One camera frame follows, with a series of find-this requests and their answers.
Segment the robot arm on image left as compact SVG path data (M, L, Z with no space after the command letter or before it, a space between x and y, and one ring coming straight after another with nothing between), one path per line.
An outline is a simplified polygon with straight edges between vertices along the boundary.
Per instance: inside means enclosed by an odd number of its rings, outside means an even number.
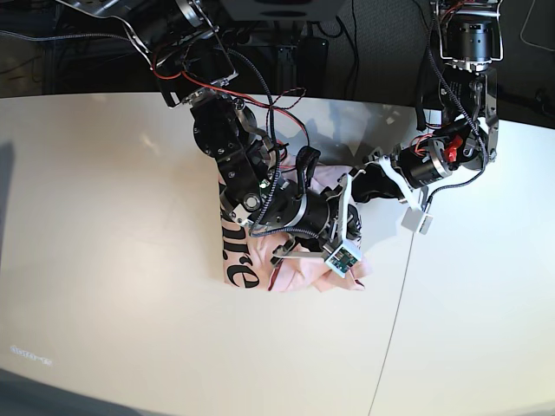
M260 128L252 108L258 101L233 92L235 62L218 26L199 1L73 1L73 10L121 22L128 40L147 60L169 107L187 104L198 148L212 157L223 187L224 218L252 237L284 238L273 262L321 258L344 275L362 258L357 209L350 202L352 178L321 192L311 187L319 151L304 146L293 178L282 172L284 145L275 126Z

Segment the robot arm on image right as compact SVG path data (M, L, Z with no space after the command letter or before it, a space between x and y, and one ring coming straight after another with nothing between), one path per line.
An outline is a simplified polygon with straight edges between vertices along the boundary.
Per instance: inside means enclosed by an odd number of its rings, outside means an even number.
M461 167L480 176L495 161L497 74L504 57L499 1L432 1L415 92L416 129L407 145L374 150L352 170L352 197L407 202L415 190Z

